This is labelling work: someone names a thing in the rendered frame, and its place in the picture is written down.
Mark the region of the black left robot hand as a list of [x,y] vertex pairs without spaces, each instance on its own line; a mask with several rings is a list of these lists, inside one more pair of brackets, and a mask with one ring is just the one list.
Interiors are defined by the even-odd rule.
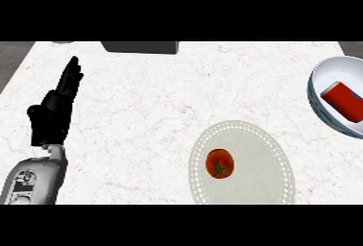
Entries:
[[63,144],[82,77],[78,58],[72,57],[63,68],[56,88],[47,92],[41,104],[29,106],[26,110],[32,146]]

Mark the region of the round pale grey placemat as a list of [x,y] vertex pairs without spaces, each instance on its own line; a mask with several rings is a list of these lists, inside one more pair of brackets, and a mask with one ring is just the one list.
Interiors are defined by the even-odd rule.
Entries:
[[[206,156],[225,150],[234,161],[228,177],[206,171]],[[253,124],[230,120],[200,134],[188,159],[188,184],[197,204],[292,204],[295,179],[289,160],[268,133]]]

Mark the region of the white bowl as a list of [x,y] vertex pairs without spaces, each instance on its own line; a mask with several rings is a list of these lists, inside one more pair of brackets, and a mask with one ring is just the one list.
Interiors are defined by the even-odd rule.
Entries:
[[323,123],[339,133],[363,139],[363,120],[352,123],[323,100],[321,94],[340,82],[363,99],[363,60],[339,56],[323,60],[308,76],[308,103]]

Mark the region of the red can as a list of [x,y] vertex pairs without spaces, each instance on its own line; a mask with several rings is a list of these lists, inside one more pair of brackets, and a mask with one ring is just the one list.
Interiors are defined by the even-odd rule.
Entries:
[[320,93],[320,98],[336,110],[346,121],[363,120],[363,98],[342,82],[335,82]]

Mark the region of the dark grey appliance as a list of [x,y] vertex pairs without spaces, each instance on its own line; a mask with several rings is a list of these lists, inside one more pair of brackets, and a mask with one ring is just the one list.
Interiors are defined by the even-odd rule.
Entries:
[[107,52],[175,55],[177,41],[101,41]]

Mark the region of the red tomato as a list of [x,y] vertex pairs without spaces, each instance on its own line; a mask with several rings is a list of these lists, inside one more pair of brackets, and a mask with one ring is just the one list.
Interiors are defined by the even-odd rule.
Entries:
[[234,159],[224,149],[214,149],[205,159],[205,169],[214,179],[225,179],[234,172]]

